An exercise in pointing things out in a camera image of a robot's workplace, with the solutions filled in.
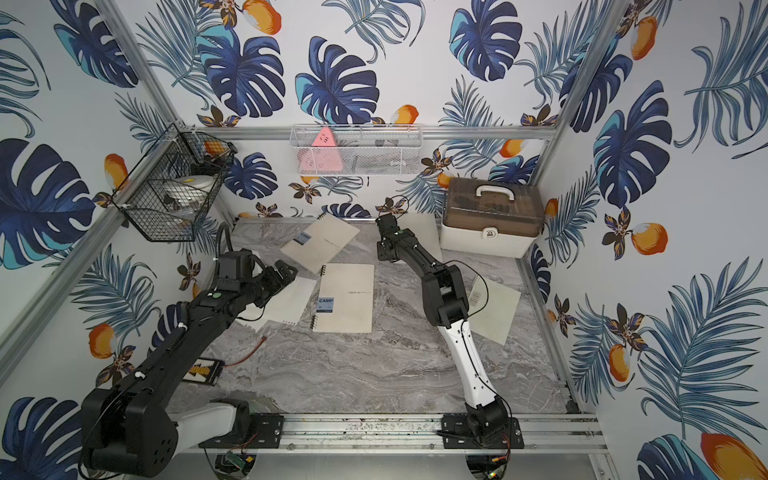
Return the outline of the cream notebook green label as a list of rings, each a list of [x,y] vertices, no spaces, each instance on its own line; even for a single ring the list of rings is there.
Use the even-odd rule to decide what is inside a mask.
[[[435,217],[430,213],[406,213],[397,219],[401,229],[410,229],[419,244],[436,260],[442,262],[439,233]]]

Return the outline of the B5 spiral notebook blue label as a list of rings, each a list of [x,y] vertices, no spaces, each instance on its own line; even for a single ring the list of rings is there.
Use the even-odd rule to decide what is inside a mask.
[[[311,329],[321,333],[370,333],[374,272],[371,264],[323,265]]]

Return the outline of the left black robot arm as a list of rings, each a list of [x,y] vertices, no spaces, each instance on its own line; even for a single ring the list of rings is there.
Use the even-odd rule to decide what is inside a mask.
[[[248,250],[219,257],[210,289],[182,306],[177,326],[133,373],[83,401],[78,469],[154,477],[179,448],[166,407],[206,348],[250,305],[263,309],[297,276],[283,260],[265,265]]]

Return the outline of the orange black small tool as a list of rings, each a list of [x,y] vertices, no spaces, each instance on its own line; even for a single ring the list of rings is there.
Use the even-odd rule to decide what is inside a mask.
[[[219,359],[199,358],[182,378],[183,382],[215,386],[225,367]]]

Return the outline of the pink triangle ruler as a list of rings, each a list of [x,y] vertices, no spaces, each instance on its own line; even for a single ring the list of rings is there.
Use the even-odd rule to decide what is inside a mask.
[[[298,161],[299,172],[303,174],[327,175],[344,169],[333,131],[327,126],[320,129],[309,147],[299,149]]]

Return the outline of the large cream spiral notebook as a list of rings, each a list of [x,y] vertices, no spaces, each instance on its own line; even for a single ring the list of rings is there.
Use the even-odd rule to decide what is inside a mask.
[[[359,233],[359,229],[328,214],[321,215],[281,248],[281,253],[318,274]]]

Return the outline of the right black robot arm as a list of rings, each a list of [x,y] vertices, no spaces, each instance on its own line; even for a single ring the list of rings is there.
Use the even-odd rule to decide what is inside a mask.
[[[475,442],[482,446],[504,439],[511,444],[515,428],[503,397],[492,386],[472,339],[469,302],[460,269],[437,260],[416,235],[385,214],[376,219],[381,261],[404,262],[421,282],[423,310],[448,345],[462,384],[467,423]]]

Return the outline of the clear-spiral notebook barcode cover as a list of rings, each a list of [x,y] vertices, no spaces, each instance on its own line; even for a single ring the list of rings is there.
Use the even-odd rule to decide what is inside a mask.
[[[519,291],[476,277],[469,295],[471,332],[505,345],[520,300]]]

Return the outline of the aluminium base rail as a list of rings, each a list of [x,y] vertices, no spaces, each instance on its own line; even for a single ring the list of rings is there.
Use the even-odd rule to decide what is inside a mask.
[[[602,428],[587,414],[516,414],[507,433],[471,436],[465,414],[256,414],[243,444],[210,440],[216,453],[491,455],[606,454]]]

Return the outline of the clear wall shelf basket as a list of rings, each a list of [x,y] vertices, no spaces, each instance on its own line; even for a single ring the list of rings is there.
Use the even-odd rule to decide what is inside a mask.
[[[298,152],[309,147],[322,127],[333,131],[344,169],[327,175],[299,172]],[[419,125],[295,125],[290,133],[302,176],[399,176],[420,170],[423,132]]]

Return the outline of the torn cream page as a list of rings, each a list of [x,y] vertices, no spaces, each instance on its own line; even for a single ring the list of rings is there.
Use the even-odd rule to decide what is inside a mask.
[[[261,271],[259,265],[254,269],[254,277]],[[230,310],[233,314],[237,313],[236,320],[243,325],[256,326],[263,320],[265,306],[255,306],[255,291],[251,284],[246,285],[240,293],[237,293],[237,299],[233,301]]]
[[[265,306],[263,319],[286,325],[297,325],[316,286],[312,279],[297,277]]]

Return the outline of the white storage box brown lid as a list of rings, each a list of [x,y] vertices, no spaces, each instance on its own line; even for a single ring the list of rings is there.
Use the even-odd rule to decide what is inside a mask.
[[[521,258],[540,235],[544,207],[535,186],[455,178],[440,228],[444,250]]]

